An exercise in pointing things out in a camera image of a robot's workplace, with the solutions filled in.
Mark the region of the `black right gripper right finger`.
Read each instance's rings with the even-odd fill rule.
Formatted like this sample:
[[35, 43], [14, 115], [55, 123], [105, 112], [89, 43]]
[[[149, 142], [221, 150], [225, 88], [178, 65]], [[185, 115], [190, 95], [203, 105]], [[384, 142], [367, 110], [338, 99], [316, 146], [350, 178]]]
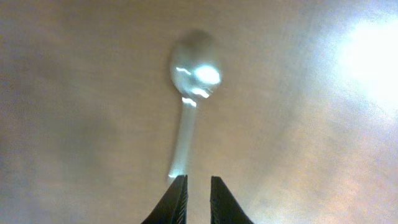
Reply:
[[211, 177], [211, 224], [254, 224], [221, 177]]

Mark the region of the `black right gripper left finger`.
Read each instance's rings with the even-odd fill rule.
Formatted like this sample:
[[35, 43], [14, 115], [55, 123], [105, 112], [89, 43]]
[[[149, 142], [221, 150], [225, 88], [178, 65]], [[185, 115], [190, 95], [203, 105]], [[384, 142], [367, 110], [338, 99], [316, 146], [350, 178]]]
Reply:
[[186, 224], [188, 176], [179, 175], [142, 224]]

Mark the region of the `metal tablespoon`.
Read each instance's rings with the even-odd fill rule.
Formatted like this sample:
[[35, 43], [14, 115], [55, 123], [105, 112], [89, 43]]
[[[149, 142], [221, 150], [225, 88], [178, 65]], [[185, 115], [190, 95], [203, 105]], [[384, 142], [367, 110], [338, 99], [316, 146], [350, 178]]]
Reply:
[[220, 86], [223, 79], [215, 38], [192, 30], [176, 41], [170, 55], [170, 76], [180, 93], [182, 110], [168, 179], [188, 174], [198, 105]]

